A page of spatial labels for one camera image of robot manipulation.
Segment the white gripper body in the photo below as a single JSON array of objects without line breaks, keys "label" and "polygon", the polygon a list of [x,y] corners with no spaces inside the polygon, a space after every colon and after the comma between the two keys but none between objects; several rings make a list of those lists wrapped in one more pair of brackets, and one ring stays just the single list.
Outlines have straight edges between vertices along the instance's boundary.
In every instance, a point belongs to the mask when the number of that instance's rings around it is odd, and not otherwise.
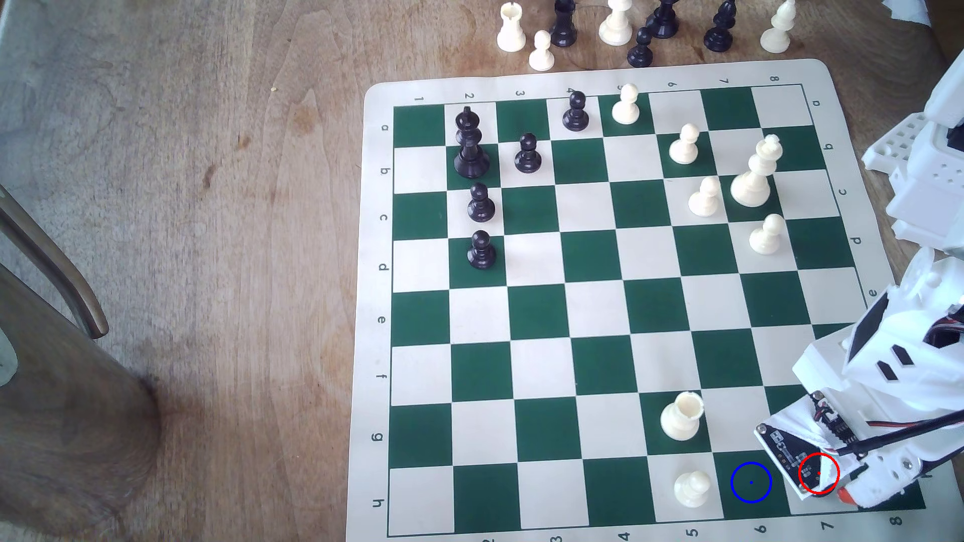
[{"label": "white gripper body", "polygon": [[962,452],[963,261],[921,249],[903,278],[888,286],[850,326],[811,342],[792,370],[822,401],[802,401],[792,433],[824,450],[848,443],[829,428],[841,420],[856,441],[898,440],[924,461]]}]

